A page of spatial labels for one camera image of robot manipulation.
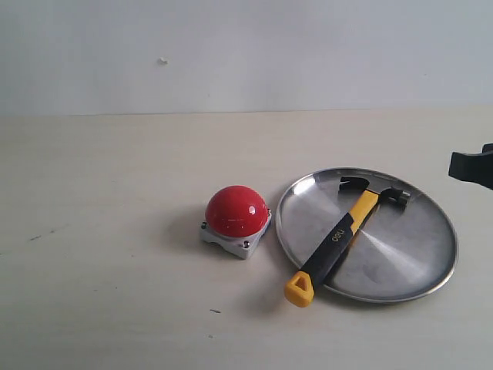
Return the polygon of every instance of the table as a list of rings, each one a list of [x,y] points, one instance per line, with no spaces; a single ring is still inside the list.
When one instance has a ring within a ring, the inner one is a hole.
[[[493,106],[0,120],[0,368],[489,369],[493,191],[448,177],[493,141]],[[444,209],[459,262],[438,292],[371,305],[283,299],[271,227],[242,261],[199,240],[243,184],[275,208],[295,179],[366,167]]]

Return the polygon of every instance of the hammer handle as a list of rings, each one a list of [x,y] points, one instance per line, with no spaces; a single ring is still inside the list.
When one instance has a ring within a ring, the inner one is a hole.
[[[308,306],[315,290],[350,245],[364,219],[378,202],[378,194],[365,190],[355,205],[324,238],[301,269],[284,286],[286,299],[298,307]]]

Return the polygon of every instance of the red dome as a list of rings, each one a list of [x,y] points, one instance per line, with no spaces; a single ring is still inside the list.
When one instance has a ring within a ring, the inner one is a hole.
[[[262,197],[249,187],[219,190],[206,208],[206,221],[218,234],[248,237],[265,225],[269,211]]]

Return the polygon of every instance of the hammer head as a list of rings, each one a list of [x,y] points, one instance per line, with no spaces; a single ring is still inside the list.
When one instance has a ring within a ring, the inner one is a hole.
[[[363,177],[341,177],[339,190],[369,190],[378,194],[378,201],[390,200],[402,207],[406,207],[411,195],[395,187],[382,187],[370,184],[370,181]]]

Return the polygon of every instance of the round tray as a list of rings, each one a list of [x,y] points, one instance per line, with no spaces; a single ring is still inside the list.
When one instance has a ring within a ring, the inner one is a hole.
[[[411,193],[405,209],[381,203],[341,256],[325,287],[360,301],[410,301],[436,291],[454,271],[458,245],[444,211],[426,194],[372,170],[336,168],[299,179],[281,197],[276,230],[287,256],[301,267],[359,197],[340,192],[342,176]]]

